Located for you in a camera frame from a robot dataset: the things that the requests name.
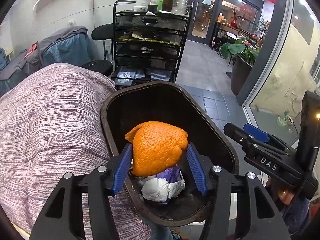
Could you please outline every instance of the black trash can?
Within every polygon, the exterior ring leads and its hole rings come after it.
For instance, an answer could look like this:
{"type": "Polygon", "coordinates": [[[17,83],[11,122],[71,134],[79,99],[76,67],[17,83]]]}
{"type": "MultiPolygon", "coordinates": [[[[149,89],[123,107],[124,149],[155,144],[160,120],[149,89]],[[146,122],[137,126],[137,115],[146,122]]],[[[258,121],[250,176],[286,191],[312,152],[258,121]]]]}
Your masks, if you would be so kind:
{"type": "MultiPolygon", "coordinates": [[[[101,123],[113,156],[122,152],[124,135],[136,125],[160,121],[185,130],[188,141],[199,154],[209,156],[212,163],[238,174],[239,160],[227,138],[180,86],[170,82],[149,82],[119,90],[103,104],[101,123]]],[[[125,189],[136,210],[144,218],[166,227],[179,227],[206,219],[211,196],[197,190],[185,153],[178,163],[186,189],[167,205],[142,198],[139,181],[128,174],[125,189]]]]}

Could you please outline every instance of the bottle with red cap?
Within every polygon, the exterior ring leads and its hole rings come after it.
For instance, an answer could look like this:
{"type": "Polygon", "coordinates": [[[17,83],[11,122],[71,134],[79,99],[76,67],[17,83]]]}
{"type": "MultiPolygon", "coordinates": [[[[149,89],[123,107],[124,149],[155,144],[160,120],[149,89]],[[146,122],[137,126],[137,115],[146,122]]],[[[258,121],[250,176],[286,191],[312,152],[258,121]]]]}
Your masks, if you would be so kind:
{"type": "Polygon", "coordinates": [[[173,0],[172,13],[187,14],[188,0],[173,0]]]}

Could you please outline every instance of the metal mesh storage rack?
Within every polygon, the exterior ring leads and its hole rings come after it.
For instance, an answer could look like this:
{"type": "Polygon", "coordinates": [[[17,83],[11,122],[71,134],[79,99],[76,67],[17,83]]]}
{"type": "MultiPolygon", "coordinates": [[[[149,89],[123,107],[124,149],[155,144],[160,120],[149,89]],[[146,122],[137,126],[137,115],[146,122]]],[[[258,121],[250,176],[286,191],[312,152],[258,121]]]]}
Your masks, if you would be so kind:
{"type": "Polygon", "coordinates": [[[190,25],[188,15],[171,13],[116,11],[113,7],[113,49],[115,71],[111,79],[116,89],[154,80],[175,83],[190,25]]]}

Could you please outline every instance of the patterned blanket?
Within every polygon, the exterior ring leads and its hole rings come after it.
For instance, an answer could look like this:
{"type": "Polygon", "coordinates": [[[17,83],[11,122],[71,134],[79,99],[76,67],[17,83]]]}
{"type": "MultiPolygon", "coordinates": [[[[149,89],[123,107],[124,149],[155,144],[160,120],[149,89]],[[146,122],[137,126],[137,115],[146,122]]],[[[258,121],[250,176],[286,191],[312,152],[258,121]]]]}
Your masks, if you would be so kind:
{"type": "MultiPolygon", "coordinates": [[[[114,92],[102,74],[56,63],[0,99],[0,204],[27,233],[65,172],[86,174],[108,162],[100,108],[114,92]]],[[[120,239],[150,238],[125,190],[109,199],[120,239]]],[[[86,197],[83,213],[92,239],[86,197]]]]}

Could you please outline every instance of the silver screw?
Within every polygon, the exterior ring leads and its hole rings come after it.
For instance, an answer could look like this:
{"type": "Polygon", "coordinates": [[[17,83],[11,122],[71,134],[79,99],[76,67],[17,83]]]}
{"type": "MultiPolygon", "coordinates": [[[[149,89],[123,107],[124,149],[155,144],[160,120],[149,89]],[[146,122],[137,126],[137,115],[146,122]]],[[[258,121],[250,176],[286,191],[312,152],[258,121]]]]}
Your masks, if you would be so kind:
{"type": "Polygon", "coordinates": [[[65,173],[65,174],[63,175],[63,177],[64,177],[65,179],[70,179],[70,178],[72,177],[72,173],[71,173],[71,172],[67,172],[67,173],[65,173]]]}
{"type": "Polygon", "coordinates": [[[99,172],[105,172],[107,170],[107,167],[106,166],[99,166],[98,167],[98,171],[99,172]]]}
{"type": "Polygon", "coordinates": [[[253,172],[249,172],[247,174],[247,176],[248,176],[249,179],[255,179],[256,178],[256,174],[254,174],[253,172]]]}
{"type": "Polygon", "coordinates": [[[212,167],[212,170],[213,170],[214,172],[220,172],[220,171],[222,171],[222,168],[221,168],[220,166],[213,166],[213,167],[212,167]]]}

